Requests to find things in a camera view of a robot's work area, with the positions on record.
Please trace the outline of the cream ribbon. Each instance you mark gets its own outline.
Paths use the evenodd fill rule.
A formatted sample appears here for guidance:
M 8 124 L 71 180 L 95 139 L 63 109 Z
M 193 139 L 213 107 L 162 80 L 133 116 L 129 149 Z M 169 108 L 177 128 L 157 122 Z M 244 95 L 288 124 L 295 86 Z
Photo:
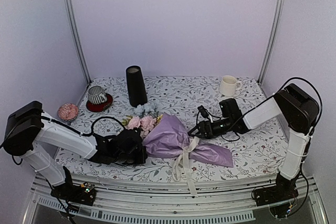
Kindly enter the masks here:
M 189 192 L 193 197 L 198 197 L 198 194 L 192 177 L 189 156 L 190 153 L 198 146 L 198 144 L 198 137 L 195 136 L 191 138 L 189 145 L 182 148 L 182 153 L 177 157 L 172 166 L 173 180 L 175 182 L 179 182 L 181 180 L 182 173 L 184 173 Z

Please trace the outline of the purple flower bouquet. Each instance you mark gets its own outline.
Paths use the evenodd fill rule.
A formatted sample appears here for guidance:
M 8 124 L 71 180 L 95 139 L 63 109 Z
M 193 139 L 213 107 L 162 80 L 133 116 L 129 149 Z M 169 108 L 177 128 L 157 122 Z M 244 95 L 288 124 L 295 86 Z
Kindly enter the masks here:
M 150 157 L 175 158 L 186 151 L 195 161 L 232 168 L 234 162 L 229 149 L 204 143 L 188 135 L 183 123 L 175 115 L 128 116 L 122 123 L 128 130 L 139 130 L 143 146 Z

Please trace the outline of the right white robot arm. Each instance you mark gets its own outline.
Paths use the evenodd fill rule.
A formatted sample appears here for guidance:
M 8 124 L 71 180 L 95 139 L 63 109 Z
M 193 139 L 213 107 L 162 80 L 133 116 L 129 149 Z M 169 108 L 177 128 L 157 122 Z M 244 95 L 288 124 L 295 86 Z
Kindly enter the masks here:
M 197 123 L 188 135 L 212 139 L 227 132 L 245 134 L 265 122 L 282 115 L 289 127 L 289 143 L 285 160 L 276 178 L 271 196 L 276 201 L 284 200 L 295 187 L 297 177 L 310 147 L 316 125 L 322 115 L 322 101 L 316 101 L 288 79 L 281 88 L 259 105 L 242 113 L 235 99 L 219 103 L 222 119 L 211 122 L 210 113 L 203 106 L 198 107 L 204 120 Z

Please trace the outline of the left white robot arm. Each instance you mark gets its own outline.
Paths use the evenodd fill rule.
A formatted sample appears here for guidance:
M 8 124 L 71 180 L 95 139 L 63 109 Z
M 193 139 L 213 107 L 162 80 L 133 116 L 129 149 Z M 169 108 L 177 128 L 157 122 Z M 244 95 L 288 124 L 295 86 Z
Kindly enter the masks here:
M 42 143 L 66 149 L 97 164 L 131 161 L 139 165 L 148 157 L 139 130 L 124 127 L 119 134 L 109 136 L 83 133 L 54 119 L 39 101 L 28 103 L 8 117 L 1 148 L 10 156 L 28 162 L 67 200 L 77 197 L 78 188 L 71 183 L 69 172 L 51 158 Z

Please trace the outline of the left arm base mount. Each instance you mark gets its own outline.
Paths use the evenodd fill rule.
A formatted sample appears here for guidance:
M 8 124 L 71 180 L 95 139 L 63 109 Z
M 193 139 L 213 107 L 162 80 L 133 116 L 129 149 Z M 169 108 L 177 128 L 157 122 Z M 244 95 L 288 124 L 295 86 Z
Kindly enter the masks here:
M 52 186 L 51 188 L 51 196 L 58 199 L 63 199 L 66 202 L 93 206 L 93 203 L 96 199 L 96 190 L 84 184 L 73 185 L 64 183 L 59 186 Z

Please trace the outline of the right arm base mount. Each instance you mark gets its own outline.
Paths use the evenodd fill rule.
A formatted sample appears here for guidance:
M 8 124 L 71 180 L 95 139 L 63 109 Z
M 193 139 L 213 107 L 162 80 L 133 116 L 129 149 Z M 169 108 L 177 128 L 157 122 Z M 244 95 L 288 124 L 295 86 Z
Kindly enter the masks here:
M 251 193 L 256 205 L 268 205 L 271 215 L 276 219 L 287 218 L 291 214 L 298 196 L 295 188 L 283 193 L 277 186 L 257 187 Z

